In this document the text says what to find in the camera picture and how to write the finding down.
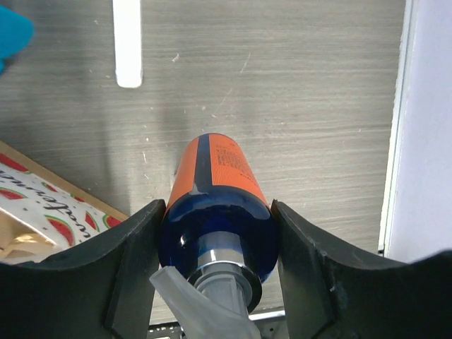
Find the blue orange spray bottle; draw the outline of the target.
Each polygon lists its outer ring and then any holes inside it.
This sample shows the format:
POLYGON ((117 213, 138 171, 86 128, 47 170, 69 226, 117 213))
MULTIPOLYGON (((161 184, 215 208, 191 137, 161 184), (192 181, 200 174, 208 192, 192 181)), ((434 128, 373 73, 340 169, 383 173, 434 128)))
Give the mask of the blue orange spray bottle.
POLYGON ((160 228, 150 282, 188 338, 260 338, 249 318, 278 259, 279 230, 240 146, 188 144, 160 228))

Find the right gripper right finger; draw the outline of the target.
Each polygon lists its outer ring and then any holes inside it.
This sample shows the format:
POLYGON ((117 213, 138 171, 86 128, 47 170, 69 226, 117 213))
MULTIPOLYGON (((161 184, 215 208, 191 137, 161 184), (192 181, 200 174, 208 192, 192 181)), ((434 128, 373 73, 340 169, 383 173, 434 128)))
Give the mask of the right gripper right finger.
POLYGON ((451 252, 401 263, 360 249, 285 203, 278 271, 291 338, 450 338, 451 252))

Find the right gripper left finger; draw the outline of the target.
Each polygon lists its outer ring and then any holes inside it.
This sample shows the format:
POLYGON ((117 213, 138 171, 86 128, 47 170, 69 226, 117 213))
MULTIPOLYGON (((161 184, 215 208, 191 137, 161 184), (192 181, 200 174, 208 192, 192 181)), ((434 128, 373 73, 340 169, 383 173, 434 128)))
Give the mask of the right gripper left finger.
POLYGON ((146 338, 165 202, 40 263, 1 264, 2 338, 146 338))

